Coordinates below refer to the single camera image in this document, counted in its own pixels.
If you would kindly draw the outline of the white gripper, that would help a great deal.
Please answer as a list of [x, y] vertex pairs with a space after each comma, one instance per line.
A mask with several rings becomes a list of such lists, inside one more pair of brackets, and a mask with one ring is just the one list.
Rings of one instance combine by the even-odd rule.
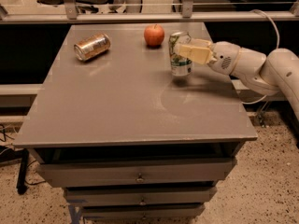
[[213, 71], [220, 74], [230, 75], [232, 73], [240, 51], [238, 45], [225, 41], [212, 45], [210, 40], [196, 38], [191, 40], [191, 44], [176, 44], [174, 52], [195, 63], [207, 64]]

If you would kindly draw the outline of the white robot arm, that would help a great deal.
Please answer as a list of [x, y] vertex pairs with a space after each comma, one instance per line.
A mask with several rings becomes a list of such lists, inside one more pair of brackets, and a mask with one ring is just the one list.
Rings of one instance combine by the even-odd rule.
[[299, 58], [288, 49], [268, 55], [221, 41], [191, 39], [177, 43], [174, 52], [213, 71], [237, 77], [247, 88], [271, 96], [281, 91], [299, 119]]

